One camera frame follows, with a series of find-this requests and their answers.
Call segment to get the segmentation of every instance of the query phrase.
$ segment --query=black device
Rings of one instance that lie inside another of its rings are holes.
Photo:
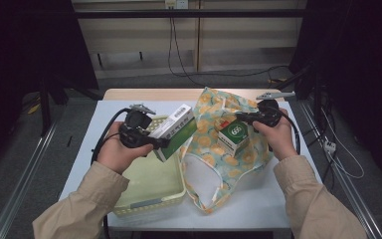
[[[279,121],[281,120],[281,117],[286,118],[290,122],[293,128],[293,132],[295,134],[296,152],[300,154],[299,132],[296,128],[296,125],[287,116],[287,114],[279,110],[278,102],[276,100],[263,100],[257,103],[257,108],[259,109],[259,111],[256,113],[237,112],[235,113],[235,116],[238,120],[246,122],[248,125],[253,125],[254,121],[258,121],[270,127],[278,125]]]
[[[146,129],[152,119],[147,114],[155,115],[153,111],[143,105],[133,105],[126,111],[125,122],[119,128],[119,139],[123,145],[134,148],[151,143],[154,149],[169,145],[170,139],[148,136],[150,131]]]
[[[235,116],[238,120],[252,125],[254,121],[259,121],[267,126],[274,127],[281,120],[282,114],[279,111],[279,104],[276,100],[264,100],[257,104],[259,109],[256,113],[237,112]]]

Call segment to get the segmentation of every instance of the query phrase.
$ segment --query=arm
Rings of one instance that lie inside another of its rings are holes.
[[[280,161],[274,171],[285,195],[286,214],[295,238],[366,238],[358,219],[317,182],[306,158],[297,155],[285,118],[275,127],[257,121],[253,127],[266,136]]]
[[[116,133],[120,124],[115,122],[108,135]],[[113,209],[127,187],[128,179],[122,173],[136,158],[152,150],[151,144],[127,148],[118,135],[108,139],[78,190],[33,222],[35,238],[97,238],[103,217]]]

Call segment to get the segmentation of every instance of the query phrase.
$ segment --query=outlet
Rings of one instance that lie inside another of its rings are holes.
[[[176,9],[188,9],[188,0],[176,0]]]
[[[331,141],[326,141],[324,143],[324,149],[327,152],[334,153],[336,151],[336,143],[331,142]]]

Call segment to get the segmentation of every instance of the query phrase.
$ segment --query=hand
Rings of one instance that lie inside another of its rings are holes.
[[[287,115],[287,110],[280,110]],[[273,149],[275,157],[279,161],[287,157],[297,155],[292,143],[292,127],[286,118],[282,117],[278,125],[275,127],[269,127],[258,121],[253,122],[253,127],[266,136],[269,145]]]
[[[153,144],[137,148],[129,148],[123,145],[119,140],[119,135],[114,135],[118,133],[118,129],[122,124],[123,122],[116,121],[110,126],[107,133],[110,138],[103,144],[97,156],[99,163],[119,174],[123,174],[136,158],[146,156],[153,150]]]

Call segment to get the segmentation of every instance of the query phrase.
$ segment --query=beige sleeve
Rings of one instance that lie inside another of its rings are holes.
[[[94,162],[77,191],[55,203],[34,222],[35,238],[97,238],[128,179]]]
[[[367,237],[355,215],[317,182],[304,156],[286,158],[274,171],[295,238]]]

